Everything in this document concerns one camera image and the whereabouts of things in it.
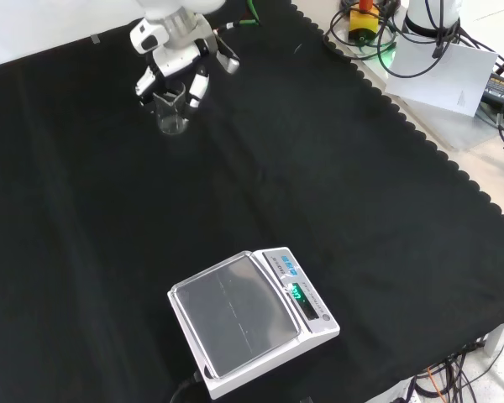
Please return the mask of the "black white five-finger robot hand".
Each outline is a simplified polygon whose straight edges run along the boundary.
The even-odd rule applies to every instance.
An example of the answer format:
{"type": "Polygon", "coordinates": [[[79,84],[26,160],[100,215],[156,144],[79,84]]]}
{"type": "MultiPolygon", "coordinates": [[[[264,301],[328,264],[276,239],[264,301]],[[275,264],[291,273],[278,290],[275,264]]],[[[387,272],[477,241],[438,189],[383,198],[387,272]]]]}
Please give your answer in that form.
{"type": "Polygon", "coordinates": [[[188,107],[197,109],[209,85],[201,60],[212,56],[229,74],[240,67],[239,57],[206,18],[185,8],[160,20],[143,18],[132,29],[130,39],[135,50],[148,59],[134,88],[143,105],[168,92],[172,81],[194,68],[196,75],[184,93],[188,107]]]}

